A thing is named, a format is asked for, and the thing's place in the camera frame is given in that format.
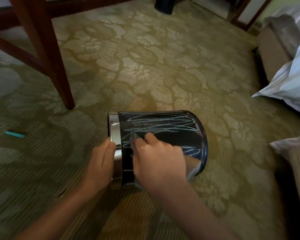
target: person's right arm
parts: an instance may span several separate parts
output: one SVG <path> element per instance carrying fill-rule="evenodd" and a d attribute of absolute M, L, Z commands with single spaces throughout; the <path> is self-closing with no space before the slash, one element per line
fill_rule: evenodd
<path fill-rule="evenodd" d="M 135 141 L 133 172 L 164 212 L 191 240 L 238 239 L 202 202 L 186 180 L 182 149 L 147 133 Z"/>

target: green wall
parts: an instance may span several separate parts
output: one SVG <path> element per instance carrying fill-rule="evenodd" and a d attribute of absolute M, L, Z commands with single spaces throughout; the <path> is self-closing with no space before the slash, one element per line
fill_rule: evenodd
<path fill-rule="evenodd" d="M 276 11 L 279 7 L 290 4 L 296 3 L 300 0 L 272 0 L 269 5 L 265 8 L 265 10 L 260 14 L 257 19 L 257 22 L 263 23 L 264 18 L 270 16 L 274 11 Z"/>

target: forearm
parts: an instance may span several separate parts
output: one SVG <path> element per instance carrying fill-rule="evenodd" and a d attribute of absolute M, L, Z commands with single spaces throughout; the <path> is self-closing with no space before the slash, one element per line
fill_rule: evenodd
<path fill-rule="evenodd" d="M 168 183 L 154 198 L 191 240 L 237 239 L 186 182 Z"/>
<path fill-rule="evenodd" d="M 77 190 L 26 228 L 14 240 L 55 240 L 59 239 L 86 202 Z"/>

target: person's left arm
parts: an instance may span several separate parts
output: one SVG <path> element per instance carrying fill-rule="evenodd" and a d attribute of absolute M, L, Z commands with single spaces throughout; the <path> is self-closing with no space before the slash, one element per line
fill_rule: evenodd
<path fill-rule="evenodd" d="M 116 145 L 109 138 L 95 147 L 80 185 L 14 240 L 59 239 L 84 204 L 111 182 L 115 150 Z"/>

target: floral carpet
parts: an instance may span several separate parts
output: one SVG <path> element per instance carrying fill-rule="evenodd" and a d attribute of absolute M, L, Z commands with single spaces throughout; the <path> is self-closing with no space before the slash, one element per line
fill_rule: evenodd
<path fill-rule="evenodd" d="M 108 111 L 189 110 L 209 142 L 192 185 L 242 239 L 286 239 L 268 143 L 300 136 L 300 117 L 260 88 L 255 38 L 186 0 L 172 15 L 135 0 L 53 19 L 76 108 L 48 77 L 0 51 L 0 239 L 48 210 L 107 136 Z M 33 51 L 21 27 L 0 32 Z M 4 131 L 25 133 L 24 138 Z M 106 191 L 64 239 L 186 239 L 136 188 Z"/>

